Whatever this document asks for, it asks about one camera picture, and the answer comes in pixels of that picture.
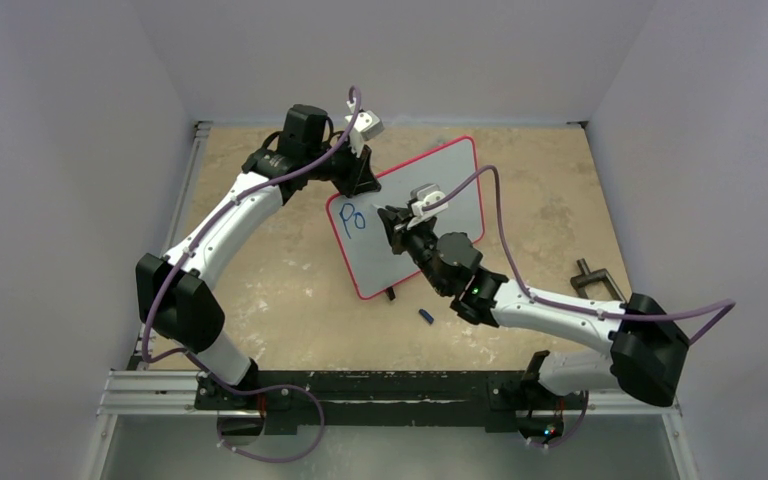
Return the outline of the blue marker cap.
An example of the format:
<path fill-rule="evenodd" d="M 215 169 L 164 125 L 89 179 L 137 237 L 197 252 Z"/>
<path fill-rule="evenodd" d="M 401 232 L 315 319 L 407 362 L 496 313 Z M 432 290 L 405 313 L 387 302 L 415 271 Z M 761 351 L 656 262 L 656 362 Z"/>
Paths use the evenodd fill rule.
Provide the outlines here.
<path fill-rule="evenodd" d="M 433 325 L 434 324 L 434 317 L 428 311 L 426 311 L 425 309 L 419 309 L 418 310 L 418 314 L 423 318 L 423 320 L 427 324 L 429 324 L 429 325 Z"/>

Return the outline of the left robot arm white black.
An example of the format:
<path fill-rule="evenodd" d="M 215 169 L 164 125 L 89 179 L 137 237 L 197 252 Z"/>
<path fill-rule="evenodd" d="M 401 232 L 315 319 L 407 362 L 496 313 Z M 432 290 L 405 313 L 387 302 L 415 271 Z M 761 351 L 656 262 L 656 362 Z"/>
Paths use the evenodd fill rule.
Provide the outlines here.
<path fill-rule="evenodd" d="M 281 130 L 267 136 L 248 156 L 229 192 L 166 253 L 144 255 L 135 268 L 138 312 L 146 331 L 176 343 L 219 382 L 219 395 L 232 408 L 257 399 L 255 361 L 224 331 L 225 314 L 213 290 L 224 269 L 249 237 L 311 181 L 330 182 L 354 197 L 378 192 L 368 141 L 384 129 L 380 118 L 348 103 L 342 131 L 329 114 L 295 104 Z"/>

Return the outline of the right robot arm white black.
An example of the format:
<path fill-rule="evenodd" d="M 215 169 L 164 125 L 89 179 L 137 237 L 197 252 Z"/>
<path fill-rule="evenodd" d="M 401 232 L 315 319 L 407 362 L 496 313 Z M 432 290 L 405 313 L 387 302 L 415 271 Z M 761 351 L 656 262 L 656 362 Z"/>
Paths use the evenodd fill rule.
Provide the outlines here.
<path fill-rule="evenodd" d="M 407 254 L 432 289 L 451 300 L 472 325 L 534 330 L 585 346 L 562 355 L 539 353 L 521 381 L 524 399 L 544 407 L 557 397 L 590 389 L 618 389 L 652 406 L 674 403 L 690 346 L 688 336 L 645 295 L 628 302 L 588 301 L 525 290 L 484 268 L 483 255 L 463 232 L 437 236 L 436 221 L 412 225 L 407 208 L 377 211 L 396 255 Z"/>

